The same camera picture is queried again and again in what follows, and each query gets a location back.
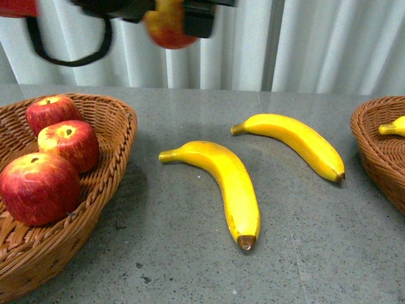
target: wicker basket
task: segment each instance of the wicker basket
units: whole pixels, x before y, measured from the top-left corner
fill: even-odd
[[[65,95],[95,129],[100,160],[95,169],[81,175],[80,206],[57,223],[24,225],[13,219],[0,200],[0,303],[34,290],[63,269],[89,237],[127,166],[137,130],[133,109],[109,96]],[[11,160],[38,151],[24,117],[34,100],[0,108],[0,172]]]
[[[389,201],[405,215],[405,137],[380,135],[378,127],[405,115],[405,96],[372,99],[352,114],[364,169]]]

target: gray table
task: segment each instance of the gray table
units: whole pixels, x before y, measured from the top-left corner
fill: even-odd
[[[364,171],[349,119],[369,96],[0,85],[0,105],[42,94],[107,94],[137,112],[126,174],[60,275],[12,303],[404,303],[405,218]],[[282,142],[232,137],[255,113],[312,126],[341,153],[347,180],[317,176]],[[203,139],[235,152],[261,210],[255,249],[227,229],[207,172],[158,154]]]

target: banana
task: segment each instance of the banana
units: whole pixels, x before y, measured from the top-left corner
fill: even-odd
[[[259,238],[260,214],[250,176],[241,160],[224,146],[209,141],[190,141],[159,154],[162,163],[182,161],[208,171],[217,181],[225,217],[234,241],[250,250]]]
[[[345,180],[345,166],[335,148],[306,124],[279,114],[257,114],[231,128],[233,135],[252,133],[274,137],[295,150],[323,178]]]
[[[382,124],[378,127],[378,133],[405,136],[405,116],[398,117],[391,123]]]

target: white curtain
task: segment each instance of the white curtain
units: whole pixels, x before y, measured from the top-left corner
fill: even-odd
[[[40,0],[47,50],[96,50],[103,22],[69,0]],[[143,23],[113,20],[104,59],[68,68],[38,57],[22,19],[0,17],[0,83],[405,95],[404,0],[238,0],[218,7],[214,34],[171,51]]]

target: red apple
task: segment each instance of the red apple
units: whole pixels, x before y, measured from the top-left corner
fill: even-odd
[[[40,152],[58,154],[84,173],[99,161],[99,141],[93,127],[83,120],[66,120],[43,128],[38,134]]]
[[[59,155],[31,153],[10,162],[0,175],[7,211],[26,225],[61,220],[80,204],[76,169]]]
[[[162,48],[182,49],[198,39],[183,32],[183,0],[156,0],[156,11],[148,11],[143,21],[151,39]]]
[[[25,119],[35,136],[38,136],[48,125],[64,120],[83,120],[83,117],[71,98],[58,94],[39,98],[30,104],[25,111]]]

